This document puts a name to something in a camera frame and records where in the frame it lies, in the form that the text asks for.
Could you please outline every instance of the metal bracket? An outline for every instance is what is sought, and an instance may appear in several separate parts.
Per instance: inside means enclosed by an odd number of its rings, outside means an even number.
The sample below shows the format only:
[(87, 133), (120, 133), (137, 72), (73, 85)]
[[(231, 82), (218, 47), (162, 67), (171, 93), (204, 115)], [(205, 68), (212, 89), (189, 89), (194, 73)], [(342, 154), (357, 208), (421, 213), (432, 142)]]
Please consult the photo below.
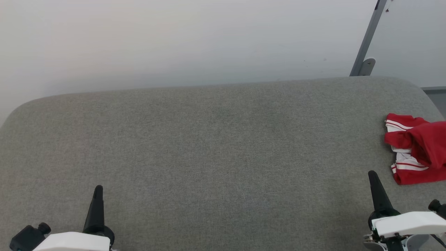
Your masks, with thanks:
[(362, 76), (359, 73), (359, 69), (362, 67), (362, 61), (364, 61), (365, 55), (367, 54), (368, 47), (372, 41), (373, 34), (375, 33), (378, 22), (381, 18), (381, 14), (384, 12), (384, 7), (386, 6), (387, 0), (378, 0), (376, 2), (375, 10), (373, 11), (372, 17), (368, 24), (367, 30), (364, 35), (361, 47), (359, 48), (358, 55), (356, 56), (355, 63), (350, 72), (350, 76)]
[(374, 58), (366, 59), (359, 69), (358, 76), (370, 76), (373, 67), (375, 66), (376, 60)]

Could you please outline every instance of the white stripe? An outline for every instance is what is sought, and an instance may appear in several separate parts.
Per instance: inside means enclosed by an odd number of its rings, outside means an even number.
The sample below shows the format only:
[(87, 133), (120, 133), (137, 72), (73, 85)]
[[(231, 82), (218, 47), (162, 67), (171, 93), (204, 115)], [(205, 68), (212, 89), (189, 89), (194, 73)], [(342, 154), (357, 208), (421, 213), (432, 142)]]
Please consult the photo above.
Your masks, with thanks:
[(396, 152), (396, 153), (405, 153), (405, 154), (407, 154), (407, 153), (411, 153), (412, 152), (412, 149), (396, 148), (394, 146), (390, 146), (390, 147), (391, 147), (392, 151)]
[(391, 165), (390, 168), (392, 169), (393, 173), (396, 173), (396, 165), (395, 164)]
[(389, 123), (386, 123), (386, 127), (388, 132), (406, 131), (406, 129), (400, 128), (399, 126), (392, 125)]
[(396, 164), (396, 169), (398, 170), (412, 170), (412, 171), (424, 171), (429, 167), (414, 167), (404, 164)]
[(401, 124), (401, 123), (398, 123), (398, 122), (396, 122), (396, 121), (389, 120), (389, 119), (386, 120), (386, 123), (392, 123), (392, 124), (395, 124), (395, 125), (397, 125), (397, 126), (403, 128), (403, 129), (406, 129), (406, 130), (413, 128), (413, 127), (405, 126), (405, 125), (403, 125), (403, 124)]

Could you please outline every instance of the red cloth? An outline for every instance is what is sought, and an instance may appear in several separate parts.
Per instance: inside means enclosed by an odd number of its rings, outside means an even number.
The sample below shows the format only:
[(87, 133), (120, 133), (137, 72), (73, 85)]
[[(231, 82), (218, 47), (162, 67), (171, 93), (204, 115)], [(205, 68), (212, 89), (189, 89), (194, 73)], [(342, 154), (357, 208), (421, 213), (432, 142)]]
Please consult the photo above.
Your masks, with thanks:
[(410, 168), (411, 164), (406, 163), (404, 169), (395, 172), (399, 184), (446, 180), (446, 121), (429, 123), (422, 118), (391, 113), (386, 124), (402, 130), (387, 132), (384, 141), (396, 148), (410, 149), (410, 154), (426, 166)]

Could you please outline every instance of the gray fabric surface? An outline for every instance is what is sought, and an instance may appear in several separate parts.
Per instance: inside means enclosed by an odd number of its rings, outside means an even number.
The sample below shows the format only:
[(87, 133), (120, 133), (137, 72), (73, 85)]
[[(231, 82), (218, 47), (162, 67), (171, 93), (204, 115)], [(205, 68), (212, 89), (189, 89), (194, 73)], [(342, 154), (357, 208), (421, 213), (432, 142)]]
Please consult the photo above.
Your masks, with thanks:
[(393, 180), (388, 113), (443, 119), (379, 77), (31, 101), (0, 129), (1, 250), (27, 224), (81, 231), (98, 184), (123, 251), (363, 250), (369, 170), (401, 212), (446, 202), (446, 182)]

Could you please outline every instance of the white wall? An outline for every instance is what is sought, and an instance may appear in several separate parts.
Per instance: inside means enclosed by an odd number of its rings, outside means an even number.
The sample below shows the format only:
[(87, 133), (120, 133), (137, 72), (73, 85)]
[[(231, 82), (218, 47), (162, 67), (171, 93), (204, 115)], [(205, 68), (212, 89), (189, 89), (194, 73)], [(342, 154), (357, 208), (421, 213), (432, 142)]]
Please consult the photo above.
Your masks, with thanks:
[(0, 0), (0, 124), (32, 99), (347, 76), (375, 0)]
[(366, 58), (372, 75), (446, 86), (446, 1), (388, 0)]

